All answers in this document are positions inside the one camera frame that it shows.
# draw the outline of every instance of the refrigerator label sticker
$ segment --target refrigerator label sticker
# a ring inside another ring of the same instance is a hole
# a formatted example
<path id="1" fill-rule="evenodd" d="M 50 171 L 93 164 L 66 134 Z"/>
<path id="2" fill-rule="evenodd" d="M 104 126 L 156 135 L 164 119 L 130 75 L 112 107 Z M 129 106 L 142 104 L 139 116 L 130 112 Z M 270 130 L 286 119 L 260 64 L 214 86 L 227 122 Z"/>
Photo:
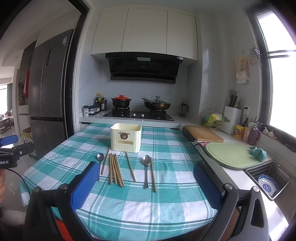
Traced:
<path id="1" fill-rule="evenodd" d="M 66 36 L 66 37 L 63 39 L 62 45 L 65 46 L 65 43 L 67 42 L 67 38 L 68 38 L 68 36 Z"/>

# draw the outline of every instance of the green cutting board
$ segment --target green cutting board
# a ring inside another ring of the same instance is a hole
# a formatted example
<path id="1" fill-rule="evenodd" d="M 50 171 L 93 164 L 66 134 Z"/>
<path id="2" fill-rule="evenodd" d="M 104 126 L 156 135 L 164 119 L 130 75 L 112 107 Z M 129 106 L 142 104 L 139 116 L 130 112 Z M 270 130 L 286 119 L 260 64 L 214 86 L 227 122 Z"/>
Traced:
<path id="1" fill-rule="evenodd" d="M 248 146 L 244 144 L 212 142 L 206 144 L 205 149 L 221 166 L 232 170 L 244 170 L 262 164 L 251 156 Z"/>

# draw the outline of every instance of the wooden chopstick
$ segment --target wooden chopstick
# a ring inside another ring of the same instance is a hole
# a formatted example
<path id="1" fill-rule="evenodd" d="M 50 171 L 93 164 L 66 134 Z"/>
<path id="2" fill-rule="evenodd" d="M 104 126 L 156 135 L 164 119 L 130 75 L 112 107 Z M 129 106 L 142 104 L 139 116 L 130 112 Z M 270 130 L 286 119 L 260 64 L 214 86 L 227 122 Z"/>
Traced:
<path id="1" fill-rule="evenodd" d="M 109 154 L 109 184 L 112 185 L 112 153 Z"/>
<path id="2" fill-rule="evenodd" d="M 155 184 L 155 177 L 154 177 L 154 170 L 153 170 L 153 161 L 152 161 L 152 158 L 151 158 L 151 176 L 152 176 L 152 182 L 153 182 L 153 185 L 154 185 L 154 192 L 157 192 L 156 190 L 156 184 Z"/>
<path id="3" fill-rule="evenodd" d="M 122 186 L 124 186 L 124 182 L 123 182 L 122 175 L 121 175 L 121 172 L 120 172 L 120 168 L 119 168 L 119 164 L 118 164 L 116 153 L 115 153 L 115 159 L 116 159 L 116 165 L 117 165 L 117 168 L 118 168 L 118 173 L 119 173 L 119 176 L 120 176 L 120 179 L 121 179 L 121 184 L 122 184 Z"/>
<path id="4" fill-rule="evenodd" d="M 118 167 L 117 167 L 117 164 L 116 164 L 115 155 L 113 155 L 113 161 L 114 161 L 113 164 L 115 165 L 115 170 L 116 170 L 116 175 L 117 175 L 117 183 L 120 185 L 120 187 L 122 187 L 121 179 L 120 179 L 120 176 L 119 176 L 119 170 L 118 170 Z"/>
<path id="5" fill-rule="evenodd" d="M 112 155 L 112 171 L 113 171 L 113 179 L 114 179 L 114 182 L 117 184 L 117 180 L 116 180 L 116 166 L 115 166 L 115 160 L 114 160 L 114 155 Z"/>
<path id="6" fill-rule="evenodd" d="M 130 161 L 130 159 L 129 159 L 129 157 L 128 157 L 128 153 L 127 153 L 127 152 L 125 152 L 125 153 L 126 153 L 126 158 L 127 158 L 127 160 L 128 160 L 128 165 L 129 165 L 130 170 L 131 170 L 131 176 L 132 176 L 132 178 L 133 178 L 133 181 L 136 182 L 136 178 L 135 178 L 135 175 L 134 175 L 134 173 L 133 173 L 133 168 L 131 167 L 131 161 Z"/>
<path id="7" fill-rule="evenodd" d="M 106 159 L 107 159 L 107 156 L 108 156 L 109 150 L 110 150 L 110 148 L 108 148 L 107 154 L 106 154 L 106 156 L 105 156 L 105 159 L 104 159 L 104 162 L 103 162 L 103 167 L 102 167 L 102 170 L 101 170 L 101 175 L 103 175 L 103 172 L 104 172 L 104 168 L 105 168 L 105 164 L 106 164 Z"/>

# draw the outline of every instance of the gas stove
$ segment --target gas stove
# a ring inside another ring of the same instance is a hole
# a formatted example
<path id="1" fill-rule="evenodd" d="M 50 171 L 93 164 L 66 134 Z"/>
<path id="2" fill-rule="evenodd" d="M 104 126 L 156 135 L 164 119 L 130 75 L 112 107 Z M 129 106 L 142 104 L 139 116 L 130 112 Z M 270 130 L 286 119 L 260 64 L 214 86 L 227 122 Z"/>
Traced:
<path id="1" fill-rule="evenodd" d="M 149 120 L 162 120 L 162 121 L 174 121 L 166 111 L 151 110 L 146 111 L 132 111 L 130 108 L 113 108 L 112 111 L 103 115 L 107 117 L 122 117 L 122 118 L 134 118 L 134 119 L 149 119 Z"/>

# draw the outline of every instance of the window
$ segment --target window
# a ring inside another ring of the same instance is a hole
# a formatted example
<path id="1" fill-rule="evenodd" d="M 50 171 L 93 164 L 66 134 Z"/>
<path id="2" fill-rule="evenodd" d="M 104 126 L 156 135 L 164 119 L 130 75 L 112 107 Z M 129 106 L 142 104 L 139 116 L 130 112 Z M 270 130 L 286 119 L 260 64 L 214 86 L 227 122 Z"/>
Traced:
<path id="1" fill-rule="evenodd" d="M 0 114 L 7 112 L 7 85 L 0 85 Z"/>
<path id="2" fill-rule="evenodd" d="M 296 119 L 296 45 L 271 10 L 257 14 L 256 19 L 270 66 L 271 108 L 267 124 L 296 137 L 296 128 L 287 124 Z"/>

